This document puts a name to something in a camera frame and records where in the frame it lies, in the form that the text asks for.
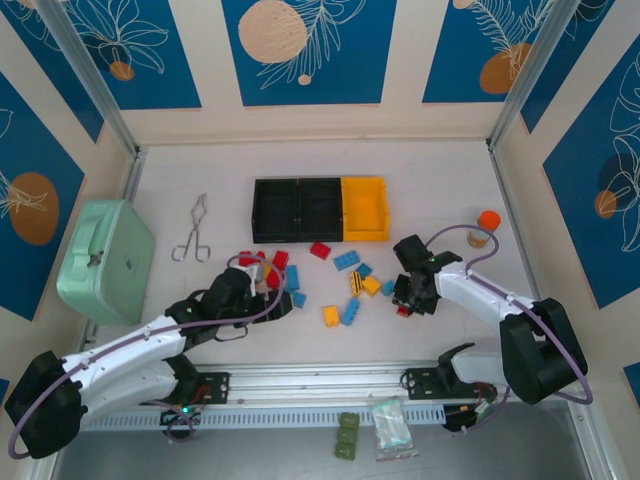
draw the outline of green lego brick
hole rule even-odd
[[[356,459],[356,446],[338,442],[336,443],[334,455],[342,460],[351,460],[353,462]]]
[[[355,445],[358,443],[358,430],[355,428],[340,427],[338,429],[338,442]]]
[[[358,428],[360,426],[360,415],[357,413],[341,413],[338,419],[341,427]]]

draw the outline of yellow lego brick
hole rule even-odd
[[[351,293],[354,297],[358,298],[362,293],[362,277],[358,272],[353,272],[350,275],[351,280]]]
[[[367,292],[370,296],[374,296],[380,290],[380,282],[369,275],[362,281],[362,288],[365,292]]]
[[[324,307],[324,322],[327,324],[327,327],[337,327],[340,325],[338,307]]]

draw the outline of small bottle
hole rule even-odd
[[[495,232],[500,226],[500,222],[502,222],[500,215],[493,210],[485,210],[478,217],[478,226],[490,232]],[[489,241],[489,235],[480,230],[471,230],[467,235],[467,241],[474,248],[482,248]]]

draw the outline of orange bottle cap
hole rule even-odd
[[[480,214],[480,217],[478,217],[478,225],[491,231],[497,230],[501,222],[502,219],[500,218],[500,215],[493,210],[486,210]]]

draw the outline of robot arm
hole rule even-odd
[[[542,318],[586,373],[586,361],[571,324],[555,300],[534,302],[500,295],[498,285],[467,271],[462,258],[451,252],[433,255],[417,235],[402,240],[394,251],[408,273],[396,282],[396,305],[407,308],[409,314],[433,314],[438,300],[445,298],[469,309],[499,333],[499,345],[464,344],[440,356],[436,381],[451,398],[456,385],[483,382],[509,385],[523,401],[533,404],[576,380],[565,357],[523,308]],[[183,353],[217,340],[220,325],[181,325],[193,327],[194,322],[237,318],[234,325],[244,327],[242,319],[248,316],[257,316],[253,323],[260,323],[291,311],[288,294],[276,304],[279,292],[256,294],[254,280],[251,267],[227,268],[208,290],[175,303],[164,315],[124,339],[62,359],[51,351],[36,357],[5,404],[16,425],[33,410],[20,432],[29,454],[37,459],[60,450],[84,425],[122,407],[153,399],[173,405],[188,403],[200,385],[196,369]],[[159,328],[166,330],[150,335]],[[127,338],[131,343],[122,346]],[[116,349],[117,355],[106,355]],[[89,361],[100,353],[105,356]],[[75,373],[63,381],[72,371]],[[55,382],[59,386],[37,408],[32,407]]]
[[[499,341],[464,344],[438,359],[438,387],[454,392],[461,383],[508,385],[524,402],[535,404],[574,382],[573,369],[544,331],[523,310],[538,315],[557,337],[582,374],[587,363],[562,305],[504,292],[467,269],[462,258],[433,255],[417,235],[401,240],[394,252],[409,275],[400,275],[393,302],[409,314],[433,314],[438,300],[451,300],[496,330]]]
[[[112,411],[154,399],[173,405],[187,403],[201,384],[198,372],[183,353],[217,339],[220,326],[180,329],[180,325],[259,315],[272,306],[277,294],[256,294],[255,269],[227,268],[208,290],[194,292],[129,335],[61,359],[51,351],[39,355],[16,385],[5,410],[17,425],[45,390],[72,370],[78,370],[44,400],[20,433],[31,457],[38,459],[60,450],[82,427]],[[253,323],[281,318],[291,309],[291,297],[283,295],[275,308]],[[239,321],[235,326],[245,324]],[[166,331],[151,336],[158,329]],[[139,337],[144,340],[134,341]],[[127,340],[131,343],[117,347]],[[117,355],[89,361],[116,349]]]

